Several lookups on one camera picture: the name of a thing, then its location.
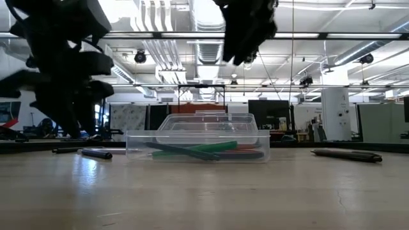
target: desk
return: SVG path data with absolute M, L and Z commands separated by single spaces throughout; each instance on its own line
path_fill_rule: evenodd
M 267 164 L 0 155 L 1 229 L 407 229 L 409 155 L 272 149 Z

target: white pillar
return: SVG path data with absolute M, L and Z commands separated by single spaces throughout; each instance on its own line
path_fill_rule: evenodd
M 347 88 L 328 88 L 321 92 L 323 124 L 328 141 L 350 141 L 350 102 Z

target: wire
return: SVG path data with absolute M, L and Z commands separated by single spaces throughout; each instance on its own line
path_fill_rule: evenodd
M 271 85 L 273 86 L 275 93 L 277 93 L 277 96 L 279 97 L 279 100 L 281 100 L 280 94 L 279 94 L 279 92 L 277 91 L 277 89 L 274 86 L 273 80 L 271 79 L 270 74 L 268 73 L 267 67 L 264 64 L 263 57 L 261 56 L 260 51 L 258 52 L 258 55 L 260 56 L 260 60 L 261 60 L 261 62 L 263 64 L 263 66 L 264 66 L 264 69 L 266 70 L 267 76 L 270 79 Z
M 291 70 L 289 76 L 289 95 L 288 95 L 288 104 L 291 104 L 291 87 L 293 86 L 293 65 L 294 65 L 294 30 L 295 30 L 295 16 L 294 16 L 294 2 L 293 0 L 293 32 L 291 38 Z

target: red object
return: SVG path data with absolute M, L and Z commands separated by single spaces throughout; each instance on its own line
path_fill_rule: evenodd
M 18 119 L 14 118 L 14 119 L 7 121 L 4 125 L 2 125 L 2 127 L 11 128 L 13 125 L 17 124 L 18 122 L 19 122 Z
M 184 105 L 172 105 L 171 107 L 172 113 L 196 113 L 196 111 L 202 110 L 224 110 L 223 105 L 217 104 L 192 104 L 186 103 Z

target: clear plastic container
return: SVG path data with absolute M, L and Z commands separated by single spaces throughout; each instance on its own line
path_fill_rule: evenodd
M 262 163 L 270 158 L 270 132 L 128 131 L 130 160 Z
M 252 114 L 171 114 L 157 131 L 128 131 L 131 160 L 266 162 L 270 132 Z
M 158 130 L 257 131 L 253 114 L 170 114 Z

